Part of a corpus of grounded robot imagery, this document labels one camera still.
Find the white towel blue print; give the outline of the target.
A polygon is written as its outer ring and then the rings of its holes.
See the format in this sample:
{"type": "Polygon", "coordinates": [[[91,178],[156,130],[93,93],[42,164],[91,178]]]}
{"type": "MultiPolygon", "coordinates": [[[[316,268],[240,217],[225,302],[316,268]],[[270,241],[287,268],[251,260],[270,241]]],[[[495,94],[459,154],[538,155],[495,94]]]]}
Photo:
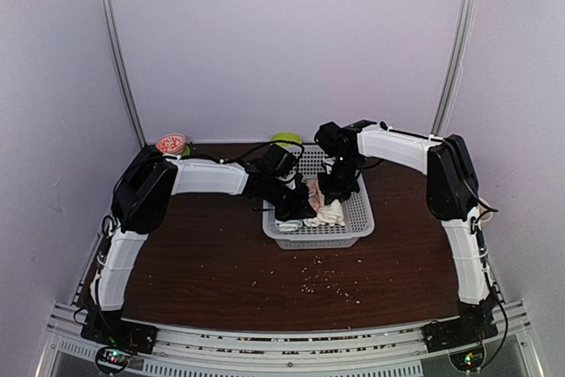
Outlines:
{"type": "Polygon", "coordinates": [[[330,204],[320,207],[315,217],[304,219],[304,225],[306,227],[344,227],[346,223],[341,202],[333,200],[330,204]]]}

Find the white plastic perforated basket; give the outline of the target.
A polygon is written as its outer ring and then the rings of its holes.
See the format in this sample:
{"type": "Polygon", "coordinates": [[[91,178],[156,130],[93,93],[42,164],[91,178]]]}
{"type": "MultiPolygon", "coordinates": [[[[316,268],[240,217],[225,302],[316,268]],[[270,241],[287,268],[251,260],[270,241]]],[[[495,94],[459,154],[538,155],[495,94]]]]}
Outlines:
{"type": "Polygon", "coordinates": [[[262,229],[283,250],[334,249],[352,247],[360,238],[369,236],[374,228],[371,203],[362,176],[359,192],[342,202],[344,226],[326,224],[318,227],[302,225],[293,231],[280,231],[275,222],[274,207],[263,201],[262,229]]]}

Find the orange bunny pattern towel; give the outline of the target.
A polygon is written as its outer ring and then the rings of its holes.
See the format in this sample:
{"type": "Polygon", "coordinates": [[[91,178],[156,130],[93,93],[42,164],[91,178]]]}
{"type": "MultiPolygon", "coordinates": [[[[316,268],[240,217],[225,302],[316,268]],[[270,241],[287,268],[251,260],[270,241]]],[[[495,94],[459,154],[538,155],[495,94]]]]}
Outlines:
{"type": "Polygon", "coordinates": [[[306,181],[308,188],[308,201],[312,209],[317,212],[321,207],[325,206],[325,196],[319,187],[317,178],[309,179],[306,181]]]}

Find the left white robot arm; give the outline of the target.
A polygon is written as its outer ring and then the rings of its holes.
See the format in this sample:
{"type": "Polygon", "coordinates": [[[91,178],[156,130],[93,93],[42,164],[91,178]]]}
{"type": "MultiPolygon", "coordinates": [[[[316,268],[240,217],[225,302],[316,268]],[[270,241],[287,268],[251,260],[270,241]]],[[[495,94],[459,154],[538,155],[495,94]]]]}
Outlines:
{"type": "Polygon", "coordinates": [[[170,198],[183,193],[223,193],[264,200],[280,222],[315,217],[309,188],[292,169],[297,157],[275,143],[258,158],[165,154],[143,147],[118,180],[112,195],[111,225],[102,243],[99,269],[91,282],[87,310],[97,313],[93,331],[118,345],[127,327],[112,313],[122,309],[137,256],[148,236],[164,221],[170,198]]]}

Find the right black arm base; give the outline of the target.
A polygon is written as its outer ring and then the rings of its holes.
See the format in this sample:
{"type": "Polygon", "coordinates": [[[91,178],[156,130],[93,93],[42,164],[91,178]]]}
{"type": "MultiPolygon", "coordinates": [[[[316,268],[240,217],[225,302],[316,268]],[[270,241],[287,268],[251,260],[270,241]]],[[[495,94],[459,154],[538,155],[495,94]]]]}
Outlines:
{"type": "Polygon", "coordinates": [[[458,312],[456,318],[435,320],[421,328],[429,353],[479,343],[498,335],[492,306],[459,303],[458,312]]]}

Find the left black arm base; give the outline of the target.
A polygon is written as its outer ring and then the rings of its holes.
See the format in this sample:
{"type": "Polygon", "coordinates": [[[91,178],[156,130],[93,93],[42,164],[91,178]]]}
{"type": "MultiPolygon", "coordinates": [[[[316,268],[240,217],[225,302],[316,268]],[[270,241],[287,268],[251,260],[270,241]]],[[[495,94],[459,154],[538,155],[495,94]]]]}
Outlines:
{"type": "Polygon", "coordinates": [[[101,312],[96,305],[89,304],[80,336],[122,351],[152,354],[157,333],[155,326],[123,320],[122,311],[101,312]]]}

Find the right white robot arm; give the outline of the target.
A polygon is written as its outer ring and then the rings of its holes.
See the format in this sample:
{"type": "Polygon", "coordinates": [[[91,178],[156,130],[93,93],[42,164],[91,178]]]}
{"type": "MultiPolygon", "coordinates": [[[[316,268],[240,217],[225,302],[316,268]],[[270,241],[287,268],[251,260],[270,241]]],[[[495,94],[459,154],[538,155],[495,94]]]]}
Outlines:
{"type": "Polygon", "coordinates": [[[480,214],[490,207],[478,195],[478,177],[461,136],[419,135],[361,120],[344,127],[323,124],[314,141],[331,161],[318,176],[327,201],[345,201],[359,192],[369,158],[400,164],[426,176],[426,205],[447,234],[459,300],[479,305],[487,299],[486,248],[478,235],[480,214]]]}

